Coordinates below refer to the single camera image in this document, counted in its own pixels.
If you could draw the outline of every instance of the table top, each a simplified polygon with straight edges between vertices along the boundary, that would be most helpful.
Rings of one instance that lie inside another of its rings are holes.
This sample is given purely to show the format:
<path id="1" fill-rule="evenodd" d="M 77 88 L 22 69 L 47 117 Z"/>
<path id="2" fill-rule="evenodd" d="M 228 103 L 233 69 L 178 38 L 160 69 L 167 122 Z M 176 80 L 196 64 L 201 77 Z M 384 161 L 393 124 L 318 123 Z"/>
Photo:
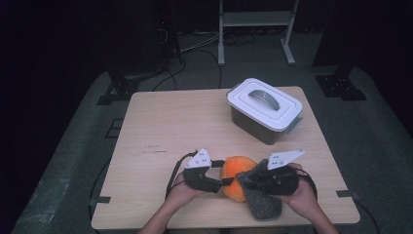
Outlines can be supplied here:
<path id="1" fill-rule="evenodd" d="M 304 148 L 295 160 L 317 185 L 319 204 L 336 224 L 356 223 L 359 213 L 350 197 L 317 119 L 299 87 L 278 87 L 303 104 L 302 122 L 275 144 L 266 145 L 231 120 L 226 94 L 229 90 L 195 90 L 136 93 L 132 96 L 98 203 L 95 229 L 141 228 L 165 200 L 170 175 L 187 153 L 205 147 L 211 160 L 247 156 L 257 163 L 272 152 Z M 219 178 L 219 168 L 207 176 Z M 196 198 L 180 209 L 168 228 L 264 227 L 310 224 L 283 204 L 282 215 L 269 221 L 253 218 L 247 203 L 235 202 L 222 191 Z"/>

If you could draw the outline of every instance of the gray cloth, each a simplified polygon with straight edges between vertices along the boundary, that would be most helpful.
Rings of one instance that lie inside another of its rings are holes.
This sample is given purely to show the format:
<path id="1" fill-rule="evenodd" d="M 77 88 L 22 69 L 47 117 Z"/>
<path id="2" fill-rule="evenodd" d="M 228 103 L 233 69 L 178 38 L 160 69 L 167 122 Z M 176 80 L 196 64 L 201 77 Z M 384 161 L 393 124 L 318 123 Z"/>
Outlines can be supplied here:
<path id="1" fill-rule="evenodd" d="M 248 189 L 244 185 L 246 182 L 252 182 L 249 179 L 250 175 L 258 175 L 261 172 L 267 171 L 267 164 L 268 160 L 264 159 L 251 171 L 237 174 L 237 179 L 243 188 L 252 216 L 258 220 L 275 219 L 282 213 L 281 200 L 265 194 L 260 189 Z"/>

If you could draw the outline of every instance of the white plastic container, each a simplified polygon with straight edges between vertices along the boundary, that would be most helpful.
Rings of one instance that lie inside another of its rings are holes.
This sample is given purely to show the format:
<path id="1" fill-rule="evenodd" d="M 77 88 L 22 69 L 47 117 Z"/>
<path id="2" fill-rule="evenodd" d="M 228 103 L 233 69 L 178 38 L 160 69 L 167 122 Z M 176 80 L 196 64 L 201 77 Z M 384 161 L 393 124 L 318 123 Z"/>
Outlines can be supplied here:
<path id="1" fill-rule="evenodd" d="M 227 99 L 232 121 L 266 144 L 274 144 L 302 119 L 299 100 L 255 78 L 244 80 Z"/>

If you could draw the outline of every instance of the gray container lid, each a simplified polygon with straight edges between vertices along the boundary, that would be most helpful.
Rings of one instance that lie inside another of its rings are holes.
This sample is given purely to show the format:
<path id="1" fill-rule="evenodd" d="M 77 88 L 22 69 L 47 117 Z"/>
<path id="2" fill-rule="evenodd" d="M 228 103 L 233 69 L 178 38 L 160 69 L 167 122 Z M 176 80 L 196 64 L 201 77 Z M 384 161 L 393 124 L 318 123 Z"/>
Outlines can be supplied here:
<path id="1" fill-rule="evenodd" d="M 258 79 L 248 78 L 227 94 L 231 106 L 266 128 L 282 132 L 301 113 L 301 102 Z"/>

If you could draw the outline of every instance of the floor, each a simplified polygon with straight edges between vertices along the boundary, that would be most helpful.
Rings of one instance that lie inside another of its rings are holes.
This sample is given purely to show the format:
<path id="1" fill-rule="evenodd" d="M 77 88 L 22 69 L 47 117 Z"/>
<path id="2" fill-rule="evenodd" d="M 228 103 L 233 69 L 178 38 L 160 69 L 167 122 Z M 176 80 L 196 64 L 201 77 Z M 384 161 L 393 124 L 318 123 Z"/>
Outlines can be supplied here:
<path id="1" fill-rule="evenodd" d="M 338 225 L 342 233 L 408 233 L 413 229 L 413 139 L 377 91 L 374 81 L 354 68 L 350 80 L 366 100 L 325 97 L 317 75 L 336 67 L 312 67 L 321 33 L 293 33 L 290 47 L 296 64 L 288 65 L 282 33 L 227 39 L 225 65 L 216 62 L 216 41 L 189 50 L 183 60 L 172 58 L 169 71 L 143 81 L 138 91 L 233 88 L 246 78 L 273 86 L 299 86 L 309 100 L 321 130 L 359 207 L 361 220 Z M 180 35 L 181 48 L 190 48 L 212 35 Z M 95 233 L 93 204 L 116 145 L 127 101 L 97 105 L 110 86 L 107 73 L 96 77 L 66 130 L 55 155 L 13 233 Z M 287 233 L 314 233 L 310 226 L 286 227 Z M 101 233 L 136 233 L 112 230 Z"/>

